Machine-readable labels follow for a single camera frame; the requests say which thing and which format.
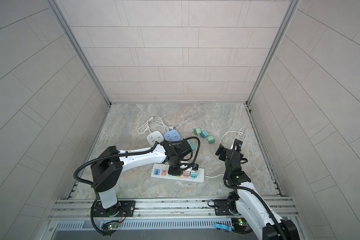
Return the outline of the pink plug adapter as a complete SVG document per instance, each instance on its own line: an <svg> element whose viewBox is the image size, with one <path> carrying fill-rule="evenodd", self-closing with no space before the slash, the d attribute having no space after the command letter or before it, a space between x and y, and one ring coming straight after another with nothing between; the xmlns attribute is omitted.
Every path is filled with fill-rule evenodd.
<svg viewBox="0 0 360 240"><path fill-rule="evenodd" d="M190 175L191 175L191 172L190 171L183 171L182 175L184 176L184 178L189 178Z"/></svg>

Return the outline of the teal plug adapter small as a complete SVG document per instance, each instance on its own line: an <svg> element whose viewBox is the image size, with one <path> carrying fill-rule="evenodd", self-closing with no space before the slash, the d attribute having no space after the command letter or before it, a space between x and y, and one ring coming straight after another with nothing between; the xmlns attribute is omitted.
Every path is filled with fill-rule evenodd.
<svg viewBox="0 0 360 240"><path fill-rule="evenodd" d="M199 172L198 171L195 171L195 170L191 170L190 171L190 177L191 178L197 178L199 175Z"/></svg>

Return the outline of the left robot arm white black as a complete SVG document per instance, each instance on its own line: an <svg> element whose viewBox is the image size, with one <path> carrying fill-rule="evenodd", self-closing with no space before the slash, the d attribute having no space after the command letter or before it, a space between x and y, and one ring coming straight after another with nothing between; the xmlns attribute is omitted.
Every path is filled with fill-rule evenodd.
<svg viewBox="0 0 360 240"><path fill-rule="evenodd" d="M106 149L100 157L88 161L78 167L74 172L77 182L90 185L96 198L91 206L90 219L94 229L102 236L112 236L119 225L126 219L127 210L124 209L117 198L114 187L120 174L148 164L169 164L169 169L161 170L165 176L182 176L184 171L197 171L196 159L200 147L192 147L192 137L181 141L161 143L155 142L150 148L133 151L119 151L115 146ZM97 202L102 203L104 210L116 208L122 213L120 221L110 221L99 228L94 221L94 212Z"/></svg>

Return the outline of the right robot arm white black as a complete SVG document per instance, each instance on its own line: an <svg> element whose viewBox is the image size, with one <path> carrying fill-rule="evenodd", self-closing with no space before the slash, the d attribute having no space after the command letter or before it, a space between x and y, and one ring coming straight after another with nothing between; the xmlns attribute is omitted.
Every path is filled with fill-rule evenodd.
<svg viewBox="0 0 360 240"><path fill-rule="evenodd" d="M219 145L216 156L225 163L223 183L229 193L229 211L241 215L259 240L299 240L291 220L284 220L262 198L241 164L248 160L241 153L243 142L235 139L231 149Z"/></svg>

